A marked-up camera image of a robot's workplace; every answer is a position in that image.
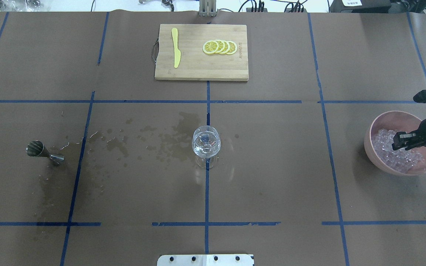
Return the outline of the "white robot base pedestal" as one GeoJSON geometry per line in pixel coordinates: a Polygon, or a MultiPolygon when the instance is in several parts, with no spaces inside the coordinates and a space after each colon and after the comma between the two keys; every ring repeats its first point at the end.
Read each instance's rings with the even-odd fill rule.
{"type": "Polygon", "coordinates": [[[162,255],[157,266],[254,266],[250,254],[162,255]]]}

